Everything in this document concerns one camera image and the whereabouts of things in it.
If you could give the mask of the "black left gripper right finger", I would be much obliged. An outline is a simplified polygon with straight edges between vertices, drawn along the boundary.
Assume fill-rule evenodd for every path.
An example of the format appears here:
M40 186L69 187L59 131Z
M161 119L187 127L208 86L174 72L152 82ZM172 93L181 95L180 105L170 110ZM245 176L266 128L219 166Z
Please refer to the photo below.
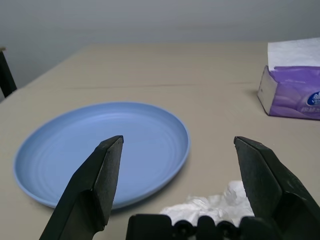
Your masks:
M318 240L320 207L301 181L262 143L236 136L234 145L254 215L272 219L284 240Z

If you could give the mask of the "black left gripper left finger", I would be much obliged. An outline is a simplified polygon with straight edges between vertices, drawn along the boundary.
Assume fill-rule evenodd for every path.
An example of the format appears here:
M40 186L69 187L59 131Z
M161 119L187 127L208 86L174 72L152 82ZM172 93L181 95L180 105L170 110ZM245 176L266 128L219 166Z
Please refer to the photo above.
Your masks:
M102 141L76 170L40 239L91 240L108 224L116 194L124 138Z

